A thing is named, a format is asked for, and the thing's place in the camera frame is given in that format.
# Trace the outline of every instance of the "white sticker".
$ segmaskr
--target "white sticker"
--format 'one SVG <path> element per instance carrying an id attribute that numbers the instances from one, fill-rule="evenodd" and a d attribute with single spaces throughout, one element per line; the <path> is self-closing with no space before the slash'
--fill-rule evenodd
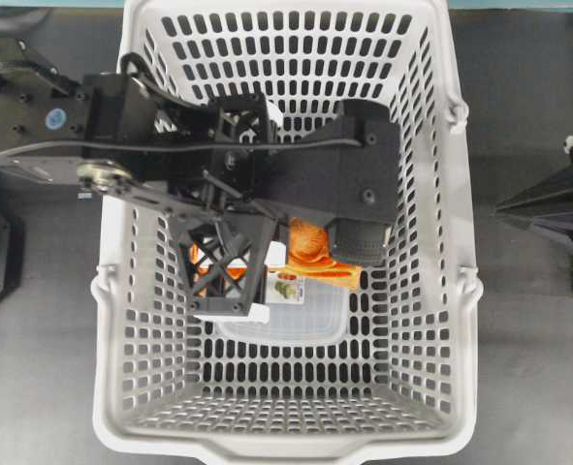
<path id="1" fill-rule="evenodd" d="M 305 299 L 305 278 L 284 271 L 267 273 L 266 303 L 302 305 Z"/>

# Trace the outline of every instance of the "white plastic basket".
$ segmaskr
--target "white plastic basket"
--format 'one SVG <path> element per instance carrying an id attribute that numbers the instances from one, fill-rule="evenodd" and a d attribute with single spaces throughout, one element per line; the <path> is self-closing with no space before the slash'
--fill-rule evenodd
<path id="1" fill-rule="evenodd" d="M 259 345 L 187 317 L 163 218 L 105 198 L 92 284 L 103 443 L 211 464 L 461 449 L 475 423 L 482 285 L 445 3 L 133 0 L 121 46 L 130 50 L 192 102 L 266 93 L 285 113 L 285 140 L 333 118 L 343 98 L 390 107 L 402 137 L 399 216 L 386 264 L 367 269 L 338 308 L 348 320 L 336 342 Z"/>

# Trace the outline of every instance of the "blue sticker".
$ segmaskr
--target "blue sticker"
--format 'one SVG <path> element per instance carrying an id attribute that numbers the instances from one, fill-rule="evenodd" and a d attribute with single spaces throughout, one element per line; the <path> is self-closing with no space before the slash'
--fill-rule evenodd
<path id="1" fill-rule="evenodd" d="M 54 108 L 45 117 L 45 125 L 47 129 L 51 129 L 52 131 L 57 131 L 58 129 L 62 128 L 66 123 L 66 111 L 62 108 Z"/>

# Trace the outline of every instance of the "gray floor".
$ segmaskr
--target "gray floor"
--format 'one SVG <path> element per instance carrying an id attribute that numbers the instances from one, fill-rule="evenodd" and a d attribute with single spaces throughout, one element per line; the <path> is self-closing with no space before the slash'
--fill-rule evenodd
<path id="1" fill-rule="evenodd" d="M 570 261 L 534 235 L 496 222 L 493 205 L 566 163 L 573 126 L 573 15 L 453 15 L 469 146 L 480 305 L 478 423 L 471 443 L 404 464 L 573 464 Z M 24 34 L 78 77 L 113 68 L 118 12 L 55 11 Z M 72 189 L 0 183 L 26 228 L 23 282 L 0 303 L 0 464 L 166 464 L 120 454 L 92 432 L 94 274 L 100 203 Z"/>

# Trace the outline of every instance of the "orange object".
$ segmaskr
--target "orange object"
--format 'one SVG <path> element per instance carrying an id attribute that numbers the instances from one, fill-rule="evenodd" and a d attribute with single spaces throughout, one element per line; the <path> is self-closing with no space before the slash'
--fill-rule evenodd
<path id="1" fill-rule="evenodd" d="M 290 250 L 284 269 L 349 289 L 359 287 L 362 272 L 360 266 L 332 259 L 327 232 L 300 218 L 293 218 L 290 222 Z"/>

